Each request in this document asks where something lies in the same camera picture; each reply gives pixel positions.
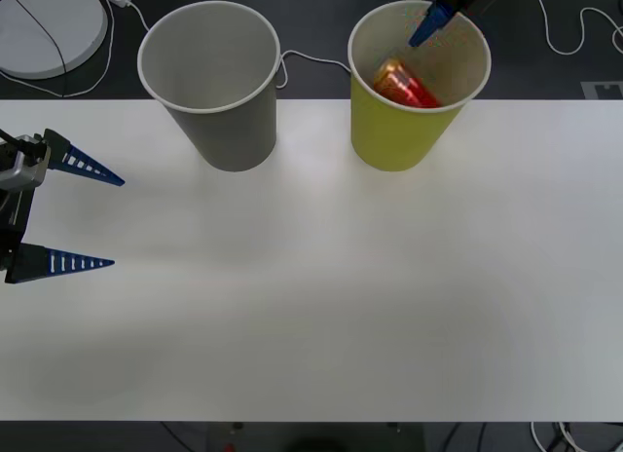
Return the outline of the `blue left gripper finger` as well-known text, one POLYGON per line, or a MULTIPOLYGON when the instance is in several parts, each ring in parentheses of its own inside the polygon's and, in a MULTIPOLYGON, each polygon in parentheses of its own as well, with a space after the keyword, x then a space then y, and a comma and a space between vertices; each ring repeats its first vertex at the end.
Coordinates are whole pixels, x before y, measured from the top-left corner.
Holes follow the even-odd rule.
POLYGON ((77 148, 59 133, 46 129, 43 140, 51 150, 49 170, 60 170, 118 187, 125 184, 125 181, 116 173, 77 148))
POLYGON ((99 270, 114 264, 114 260, 30 244, 21 244, 3 258, 5 283, 29 283, 99 270))

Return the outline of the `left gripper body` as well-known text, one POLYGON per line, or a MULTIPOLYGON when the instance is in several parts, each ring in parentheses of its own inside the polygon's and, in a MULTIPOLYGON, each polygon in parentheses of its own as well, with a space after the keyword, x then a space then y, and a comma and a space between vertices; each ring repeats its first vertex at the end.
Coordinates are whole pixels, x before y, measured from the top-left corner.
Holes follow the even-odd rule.
POLYGON ((25 235, 33 191, 1 191, 1 270, 8 271, 25 235))

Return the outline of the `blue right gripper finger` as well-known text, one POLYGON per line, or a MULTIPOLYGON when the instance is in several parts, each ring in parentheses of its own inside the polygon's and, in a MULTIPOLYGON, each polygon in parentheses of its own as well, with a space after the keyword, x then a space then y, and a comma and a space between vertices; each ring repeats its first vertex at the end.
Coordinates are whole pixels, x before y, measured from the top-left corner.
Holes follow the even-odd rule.
POLYGON ((434 0, 427 8, 423 21, 409 39, 409 45, 417 48, 437 30, 445 27, 462 7, 463 0, 434 0))

